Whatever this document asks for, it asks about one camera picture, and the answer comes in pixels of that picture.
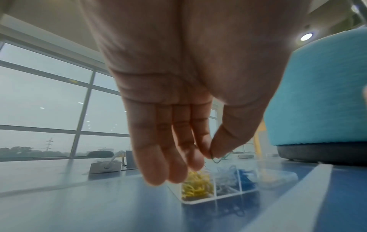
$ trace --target white strip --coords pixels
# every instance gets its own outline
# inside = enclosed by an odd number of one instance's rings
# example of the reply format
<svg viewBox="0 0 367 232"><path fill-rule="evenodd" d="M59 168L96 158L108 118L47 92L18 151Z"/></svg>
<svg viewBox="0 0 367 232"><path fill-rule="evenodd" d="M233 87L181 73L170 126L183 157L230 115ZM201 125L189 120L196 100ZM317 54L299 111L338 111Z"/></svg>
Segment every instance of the white strip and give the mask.
<svg viewBox="0 0 367 232"><path fill-rule="evenodd" d="M243 232L312 232L329 187L332 165L320 164Z"/></svg>

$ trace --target tabletop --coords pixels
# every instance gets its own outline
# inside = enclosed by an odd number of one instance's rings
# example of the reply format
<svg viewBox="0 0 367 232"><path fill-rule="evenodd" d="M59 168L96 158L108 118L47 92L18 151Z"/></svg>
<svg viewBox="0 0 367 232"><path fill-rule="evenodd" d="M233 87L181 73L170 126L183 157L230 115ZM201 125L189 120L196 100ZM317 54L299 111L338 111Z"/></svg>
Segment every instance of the tabletop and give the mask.
<svg viewBox="0 0 367 232"><path fill-rule="evenodd" d="M0 231L367 231L365 167L266 159L299 181L185 205L138 170L89 174L93 161L0 162Z"/></svg>

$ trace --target dark base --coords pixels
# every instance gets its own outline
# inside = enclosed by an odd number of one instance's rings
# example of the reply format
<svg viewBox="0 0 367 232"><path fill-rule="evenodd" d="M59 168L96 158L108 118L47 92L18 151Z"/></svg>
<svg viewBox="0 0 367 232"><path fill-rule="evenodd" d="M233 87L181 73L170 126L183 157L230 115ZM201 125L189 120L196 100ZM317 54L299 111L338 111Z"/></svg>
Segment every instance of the dark base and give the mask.
<svg viewBox="0 0 367 232"><path fill-rule="evenodd" d="M280 157L290 160L367 165L367 142L282 145L277 149Z"/></svg>

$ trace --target power line tower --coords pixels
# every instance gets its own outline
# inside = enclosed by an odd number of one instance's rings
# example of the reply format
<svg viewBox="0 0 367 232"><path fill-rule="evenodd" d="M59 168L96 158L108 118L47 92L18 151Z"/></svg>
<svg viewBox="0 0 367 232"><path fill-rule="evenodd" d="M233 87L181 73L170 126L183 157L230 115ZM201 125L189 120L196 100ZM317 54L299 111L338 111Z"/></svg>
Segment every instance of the power line tower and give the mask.
<svg viewBox="0 0 367 232"><path fill-rule="evenodd" d="M52 138L50 138L50 140L49 141L47 141L47 147L46 147L46 151L49 151L49 149L51 149L50 148L50 146L52 146L52 144L51 143L53 143L54 141L52 140Z"/></svg>

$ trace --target table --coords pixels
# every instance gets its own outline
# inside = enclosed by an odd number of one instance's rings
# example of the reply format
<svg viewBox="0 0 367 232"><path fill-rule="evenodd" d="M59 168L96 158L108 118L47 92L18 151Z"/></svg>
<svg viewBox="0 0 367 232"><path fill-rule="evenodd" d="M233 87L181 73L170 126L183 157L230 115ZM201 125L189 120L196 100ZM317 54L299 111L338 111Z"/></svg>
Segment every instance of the table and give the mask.
<svg viewBox="0 0 367 232"><path fill-rule="evenodd" d="M167 186L146 185L138 170L89 175L92 161L0 162L0 231L246 231L317 167L272 158L266 168L295 172L300 182L183 205ZM334 166L314 231L367 231L365 190L367 168Z"/></svg>

